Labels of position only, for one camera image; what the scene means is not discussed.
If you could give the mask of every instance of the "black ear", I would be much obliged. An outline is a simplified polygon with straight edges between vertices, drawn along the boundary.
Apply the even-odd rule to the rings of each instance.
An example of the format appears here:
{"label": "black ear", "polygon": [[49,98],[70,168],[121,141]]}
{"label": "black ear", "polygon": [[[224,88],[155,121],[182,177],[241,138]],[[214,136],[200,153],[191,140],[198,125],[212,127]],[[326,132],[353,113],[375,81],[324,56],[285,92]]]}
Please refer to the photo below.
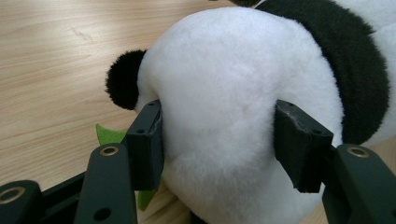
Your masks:
{"label": "black ear", "polygon": [[137,73],[145,50],[127,51],[111,65],[107,72],[106,87],[115,105],[133,110],[139,96]]}
{"label": "black ear", "polygon": [[230,0],[230,2],[233,2],[240,7],[253,7],[257,5],[260,0]]}

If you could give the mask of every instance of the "stuffed panda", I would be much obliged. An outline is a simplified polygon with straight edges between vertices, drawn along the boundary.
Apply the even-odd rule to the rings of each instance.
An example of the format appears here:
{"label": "stuffed panda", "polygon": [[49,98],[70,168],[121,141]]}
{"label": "stuffed panda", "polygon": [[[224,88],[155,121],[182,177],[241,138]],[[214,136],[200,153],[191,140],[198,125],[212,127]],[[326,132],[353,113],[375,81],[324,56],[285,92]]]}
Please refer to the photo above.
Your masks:
{"label": "stuffed panda", "polygon": [[[234,1],[252,6],[258,1]],[[276,100],[334,133],[332,144],[396,134],[393,0],[267,0],[179,21],[108,71],[112,101],[163,107],[163,181],[207,223],[297,223],[320,201],[275,158]]]}

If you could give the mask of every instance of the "wood grain surface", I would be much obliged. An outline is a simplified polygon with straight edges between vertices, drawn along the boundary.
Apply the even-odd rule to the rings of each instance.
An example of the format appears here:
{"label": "wood grain surface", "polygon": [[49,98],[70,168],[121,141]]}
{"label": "wood grain surface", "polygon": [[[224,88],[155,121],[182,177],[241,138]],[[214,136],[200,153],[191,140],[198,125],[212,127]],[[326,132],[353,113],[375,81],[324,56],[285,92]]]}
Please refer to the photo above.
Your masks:
{"label": "wood grain surface", "polygon": [[[125,130],[136,114],[113,105],[106,70],[148,48],[183,17],[228,1],[0,1],[0,185],[32,179],[48,189],[84,171],[95,124]],[[396,140],[375,147],[396,171]],[[162,186],[139,223],[189,223]],[[322,206],[302,223],[327,223]]]}

